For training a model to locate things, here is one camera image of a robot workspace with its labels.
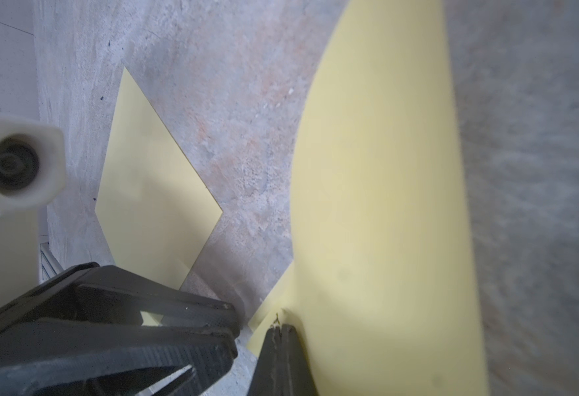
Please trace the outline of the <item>yellow square paper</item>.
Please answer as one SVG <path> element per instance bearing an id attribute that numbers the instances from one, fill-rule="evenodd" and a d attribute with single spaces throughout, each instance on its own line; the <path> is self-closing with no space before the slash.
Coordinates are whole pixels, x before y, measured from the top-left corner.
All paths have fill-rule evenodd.
<path id="1" fill-rule="evenodd" d="M 319 394 L 488 394 L 440 1 L 348 3 L 299 125 L 290 221 L 257 358 L 289 324 Z"/>

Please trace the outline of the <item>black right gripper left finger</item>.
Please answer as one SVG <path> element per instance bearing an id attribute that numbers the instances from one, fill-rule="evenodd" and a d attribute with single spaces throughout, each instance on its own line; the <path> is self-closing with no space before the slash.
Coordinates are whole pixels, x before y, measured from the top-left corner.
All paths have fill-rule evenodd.
<path id="1" fill-rule="evenodd" d="M 281 327 L 274 325 L 266 332 L 266 336 L 258 357 L 253 379 L 248 390 L 248 396 L 280 395 L 277 353 L 281 342 Z"/>

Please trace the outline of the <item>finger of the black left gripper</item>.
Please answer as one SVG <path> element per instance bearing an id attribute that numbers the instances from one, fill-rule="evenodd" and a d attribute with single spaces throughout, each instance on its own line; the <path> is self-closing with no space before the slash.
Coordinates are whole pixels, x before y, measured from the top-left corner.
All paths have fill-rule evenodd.
<path id="1" fill-rule="evenodd" d="M 141 325 L 143 312 L 161 315 L 168 325 L 224 328 L 240 334 L 233 305 L 174 290 L 115 266 L 81 264 L 51 278 L 0 308 L 0 334 L 17 323 L 43 318 Z"/>
<path id="2" fill-rule="evenodd" d="M 223 329 L 42 319 L 0 333 L 0 395 L 133 395 L 176 371 L 161 395 L 201 395 L 236 359 Z"/>

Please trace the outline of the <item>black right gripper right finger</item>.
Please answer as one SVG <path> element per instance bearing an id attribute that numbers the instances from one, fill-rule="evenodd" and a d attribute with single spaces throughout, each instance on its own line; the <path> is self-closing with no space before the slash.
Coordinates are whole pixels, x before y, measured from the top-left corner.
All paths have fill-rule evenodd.
<path id="1" fill-rule="evenodd" d="M 298 331 L 284 324 L 280 332 L 279 395 L 318 394 Z"/>

